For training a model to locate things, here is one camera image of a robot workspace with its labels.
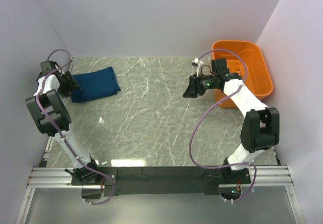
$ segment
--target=gray marble surface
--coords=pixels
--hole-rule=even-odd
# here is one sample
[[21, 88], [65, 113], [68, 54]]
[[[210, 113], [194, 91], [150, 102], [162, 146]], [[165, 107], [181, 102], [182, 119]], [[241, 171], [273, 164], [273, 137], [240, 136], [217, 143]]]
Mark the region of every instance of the gray marble surface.
[[[77, 58], [72, 73], [112, 66], [121, 91], [86, 103], [66, 101], [75, 134], [99, 165], [193, 165], [188, 143], [197, 121], [214, 104], [211, 90], [197, 99], [183, 98], [193, 58]], [[216, 107], [203, 121], [193, 141], [198, 163], [222, 164], [240, 144], [243, 117], [237, 109]], [[276, 165], [273, 150], [255, 160]], [[68, 167], [71, 161], [54, 142], [48, 167]]]

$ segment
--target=blue towel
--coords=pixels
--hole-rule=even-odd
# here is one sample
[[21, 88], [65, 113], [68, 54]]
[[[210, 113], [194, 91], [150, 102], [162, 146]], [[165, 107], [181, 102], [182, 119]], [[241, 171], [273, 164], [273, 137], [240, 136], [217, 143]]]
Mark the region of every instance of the blue towel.
[[112, 96], [120, 91], [112, 67], [93, 73], [73, 75], [73, 77], [81, 87], [72, 91], [72, 102], [75, 103]]

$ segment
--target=orange tub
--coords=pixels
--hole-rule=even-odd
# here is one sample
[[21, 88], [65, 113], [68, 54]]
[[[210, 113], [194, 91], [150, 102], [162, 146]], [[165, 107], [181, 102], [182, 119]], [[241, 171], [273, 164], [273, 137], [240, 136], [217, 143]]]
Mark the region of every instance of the orange tub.
[[[256, 44], [249, 41], [217, 41], [213, 44], [212, 49], [220, 48], [234, 52], [246, 63], [248, 68], [248, 77], [245, 84], [259, 100], [270, 95], [273, 91], [273, 83], [260, 48]], [[244, 68], [237, 58], [226, 51], [214, 51], [212, 59], [220, 58], [227, 59], [228, 68], [231, 73], [238, 73], [242, 78], [244, 77]], [[215, 89], [214, 96], [216, 101], [219, 101], [226, 95], [219, 89]], [[237, 106], [232, 100], [227, 99], [220, 104], [220, 107], [236, 108]]]

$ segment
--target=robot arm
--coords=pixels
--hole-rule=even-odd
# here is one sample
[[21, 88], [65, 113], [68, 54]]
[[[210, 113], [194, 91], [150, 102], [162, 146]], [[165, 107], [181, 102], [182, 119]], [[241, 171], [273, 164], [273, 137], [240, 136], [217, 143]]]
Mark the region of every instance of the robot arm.
[[[34, 96], [26, 99], [25, 101], [30, 114], [33, 117], [39, 131], [53, 137], [62, 146], [63, 150], [71, 159], [74, 167], [73, 173], [70, 171], [67, 172], [81, 181], [85, 180], [88, 184], [94, 183], [97, 181], [97, 174], [89, 172], [77, 159], [81, 159], [82, 162], [88, 167], [95, 170], [97, 169], [97, 165], [74, 135], [74, 132], [70, 126], [71, 117], [61, 99], [61, 97], [69, 95], [75, 88], [79, 88], [79, 85], [69, 71], [63, 72], [63, 70], [57, 71], [55, 74], [50, 75], [45, 80], [45, 76], [52, 70], [56, 69], [57, 64], [52, 61], [46, 61], [40, 65], [42, 72], [37, 80], [39, 84], [38, 89]], [[50, 123], [50, 121], [40, 110], [35, 97], [41, 91], [42, 93], [39, 96], [41, 105], [58, 125], [62, 135], [68, 139], [69, 145], [73, 149], [74, 153], [70, 151], [57, 129]]]
[[[227, 162], [252, 162], [259, 154], [270, 149], [279, 142], [279, 112], [276, 108], [268, 108], [258, 100], [243, 83], [236, 73], [230, 73], [226, 59], [212, 60], [212, 75], [203, 75], [199, 68], [203, 62], [193, 62], [198, 66], [197, 73], [190, 76], [189, 86], [183, 97], [196, 98], [208, 89], [220, 89], [224, 94], [231, 95], [241, 87], [240, 91], [231, 97], [241, 111], [245, 120], [241, 130], [241, 144], [228, 157]], [[232, 170], [241, 170], [243, 165], [231, 166]]]

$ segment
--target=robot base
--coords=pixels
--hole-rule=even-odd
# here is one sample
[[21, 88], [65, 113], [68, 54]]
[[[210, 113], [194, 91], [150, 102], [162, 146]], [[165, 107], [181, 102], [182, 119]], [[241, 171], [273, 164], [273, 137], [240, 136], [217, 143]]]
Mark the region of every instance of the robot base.
[[[219, 185], [250, 184], [248, 169], [233, 171], [229, 167], [220, 170], [204, 170], [196, 166], [170, 167], [98, 167], [115, 182], [114, 196], [129, 194], [180, 194], [204, 193], [219, 195]], [[84, 185], [73, 177], [72, 185]], [[104, 183], [104, 196], [109, 196], [112, 184]], [[99, 199], [101, 189], [82, 189], [84, 199]]]

